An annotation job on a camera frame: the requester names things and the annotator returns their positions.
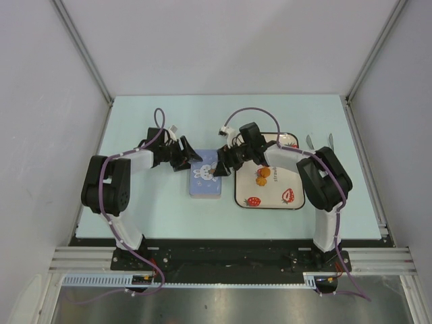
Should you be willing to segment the aluminium frame post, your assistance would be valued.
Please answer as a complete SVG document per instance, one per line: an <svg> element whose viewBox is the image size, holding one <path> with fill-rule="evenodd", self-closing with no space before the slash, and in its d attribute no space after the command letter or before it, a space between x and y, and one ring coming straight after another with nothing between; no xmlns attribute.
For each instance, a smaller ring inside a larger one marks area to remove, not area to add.
<svg viewBox="0 0 432 324"><path fill-rule="evenodd" d="M82 35L80 34L71 14L69 13L64 1L62 0L50 0L55 13L58 15L60 22L63 24L72 44L76 48L78 55L83 61L90 77L93 79L96 84L98 90L100 91L102 97L104 98L108 107L111 107L113 104L113 97L107 88L106 83L104 82L102 75L95 64L88 47L86 46Z"/></svg>
<svg viewBox="0 0 432 324"><path fill-rule="evenodd" d="M383 49L385 42L398 23L402 12L409 3L409 0L397 0L395 5L392 7L391 12L387 17L383 27L381 28L377 38L375 39L375 42L373 43L373 46L371 47L371 50L369 51L364 63L362 64L360 71L357 73L351 87L345 95L345 101L347 103L351 103L356 96L358 89L364 82L369 70L372 68L376 58Z"/></svg>

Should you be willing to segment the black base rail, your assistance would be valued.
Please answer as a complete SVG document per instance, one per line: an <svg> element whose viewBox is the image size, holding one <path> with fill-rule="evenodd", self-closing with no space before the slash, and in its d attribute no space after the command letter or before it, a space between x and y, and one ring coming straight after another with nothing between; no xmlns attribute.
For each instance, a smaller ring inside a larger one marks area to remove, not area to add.
<svg viewBox="0 0 432 324"><path fill-rule="evenodd" d="M55 250L51 270L112 275L108 286L139 288L313 288L334 291L351 270L348 251L307 240L145 238L134 253L113 239L76 239Z"/></svg>

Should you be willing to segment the strawberry pattern tray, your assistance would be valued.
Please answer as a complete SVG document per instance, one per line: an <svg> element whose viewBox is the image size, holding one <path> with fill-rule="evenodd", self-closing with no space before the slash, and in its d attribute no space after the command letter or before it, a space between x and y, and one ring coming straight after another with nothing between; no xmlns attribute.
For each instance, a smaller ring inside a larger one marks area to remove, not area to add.
<svg viewBox="0 0 432 324"><path fill-rule="evenodd" d="M280 167L268 167L271 175L266 185L258 186L256 179L261 177L259 169L263 167L248 161L235 172L235 202L246 209L301 209L305 198L300 176Z"/></svg>

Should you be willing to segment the orange flower cookie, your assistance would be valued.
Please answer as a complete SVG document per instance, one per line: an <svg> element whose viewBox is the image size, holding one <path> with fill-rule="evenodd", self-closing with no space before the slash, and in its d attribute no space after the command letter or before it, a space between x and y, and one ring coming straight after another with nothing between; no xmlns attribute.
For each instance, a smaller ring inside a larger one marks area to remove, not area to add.
<svg viewBox="0 0 432 324"><path fill-rule="evenodd" d="M267 179L264 178L264 177L258 177L258 178L256 179L256 184L257 184L258 186L265 186L266 183L267 183Z"/></svg>

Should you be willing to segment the brown round cookie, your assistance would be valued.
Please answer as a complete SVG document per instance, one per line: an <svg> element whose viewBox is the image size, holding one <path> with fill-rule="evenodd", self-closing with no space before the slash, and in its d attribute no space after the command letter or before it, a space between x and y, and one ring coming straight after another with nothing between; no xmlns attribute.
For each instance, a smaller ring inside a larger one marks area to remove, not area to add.
<svg viewBox="0 0 432 324"><path fill-rule="evenodd" d="M268 167L263 167L259 169L260 176L267 178L271 175L271 170Z"/></svg>

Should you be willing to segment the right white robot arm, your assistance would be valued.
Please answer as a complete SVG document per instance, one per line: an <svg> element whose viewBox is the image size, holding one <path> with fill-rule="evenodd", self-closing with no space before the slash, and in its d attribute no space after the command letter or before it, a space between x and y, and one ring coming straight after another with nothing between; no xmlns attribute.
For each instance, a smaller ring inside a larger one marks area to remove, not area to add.
<svg viewBox="0 0 432 324"><path fill-rule="evenodd" d="M353 183L334 151L324 146L317 151L303 151L282 145L279 140L268 141L256 123L242 126L238 131L223 126L219 135L227 143L217 150L216 176L229 176L243 164L278 167L300 176L302 191L315 208L313 243L318 250L311 254L313 266L326 271L335 264L335 254L341 257L341 210L345 207Z"/></svg>

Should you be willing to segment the metal tongs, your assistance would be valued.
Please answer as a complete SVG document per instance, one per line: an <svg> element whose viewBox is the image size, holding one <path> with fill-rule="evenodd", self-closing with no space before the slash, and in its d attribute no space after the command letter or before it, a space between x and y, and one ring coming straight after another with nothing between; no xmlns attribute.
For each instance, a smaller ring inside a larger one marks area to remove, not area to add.
<svg viewBox="0 0 432 324"><path fill-rule="evenodd" d="M335 150L334 137L332 133L328 133L326 137L318 137L318 138L315 138L310 134L307 134L305 140L306 140L307 147L312 151L316 151L322 146L328 146L331 150L333 151Z"/></svg>

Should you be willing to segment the aluminium frame post right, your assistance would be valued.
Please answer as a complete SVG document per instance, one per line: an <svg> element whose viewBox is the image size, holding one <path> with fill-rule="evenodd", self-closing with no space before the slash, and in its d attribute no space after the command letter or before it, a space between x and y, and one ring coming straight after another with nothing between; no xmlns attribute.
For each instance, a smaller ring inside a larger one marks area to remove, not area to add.
<svg viewBox="0 0 432 324"><path fill-rule="evenodd" d="M345 101L347 103L351 103L356 96L358 89L364 82L369 70L372 68L376 58L383 49L385 42L398 23L402 12L409 3L409 0L397 0L395 5L392 7L391 12L387 17L383 27L381 28L377 38L375 39L375 42L373 43L373 46L371 47L371 50L369 51L364 63L362 64L360 71L357 73L351 87L345 95Z"/></svg>

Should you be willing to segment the silver tin lid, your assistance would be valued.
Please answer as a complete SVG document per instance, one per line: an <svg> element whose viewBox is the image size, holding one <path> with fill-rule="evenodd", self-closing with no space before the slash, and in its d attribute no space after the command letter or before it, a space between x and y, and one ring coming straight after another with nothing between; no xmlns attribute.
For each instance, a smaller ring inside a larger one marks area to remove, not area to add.
<svg viewBox="0 0 432 324"><path fill-rule="evenodd" d="M218 163L216 150L197 150L202 161L190 163L189 195L192 198L219 198L221 178L214 175Z"/></svg>

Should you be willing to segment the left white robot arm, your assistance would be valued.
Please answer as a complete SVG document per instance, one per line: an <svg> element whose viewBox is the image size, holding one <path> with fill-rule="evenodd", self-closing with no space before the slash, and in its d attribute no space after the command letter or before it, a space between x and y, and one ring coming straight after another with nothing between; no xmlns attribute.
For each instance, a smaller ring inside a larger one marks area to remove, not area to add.
<svg viewBox="0 0 432 324"><path fill-rule="evenodd" d="M174 171L183 171L190 169L191 163L202 160L185 136L178 138L173 130L165 128L149 128L146 138L132 150L111 157L90 158L81 202L106 221L116 246L127 250L125 260L133 269L145 268L149 253L141 248L144 235L126 213L132 175L162 163L170 164Z"/></svg>

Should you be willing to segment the aluminium frame post left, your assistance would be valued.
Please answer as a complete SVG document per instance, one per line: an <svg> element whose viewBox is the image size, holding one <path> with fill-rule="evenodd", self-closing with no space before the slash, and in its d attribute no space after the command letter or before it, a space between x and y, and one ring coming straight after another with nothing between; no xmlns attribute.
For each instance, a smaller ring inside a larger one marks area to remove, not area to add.
<svg viewBox="0 0 432 324"><path fill-rule="evenodd" d="M76 48L78 55L83 61L90 77L93 79L96 84L98 90L100 91L102 97L104 98L108 107L111 107L113 104L113 97L107 88L106 83L104 82L102 75L95 64L88 47L86 46L82 35L80 34L71 14L69 13L64 1L62 0L50 0L55 13L58 15L60 22L63 24L72 44Z"/></svg>

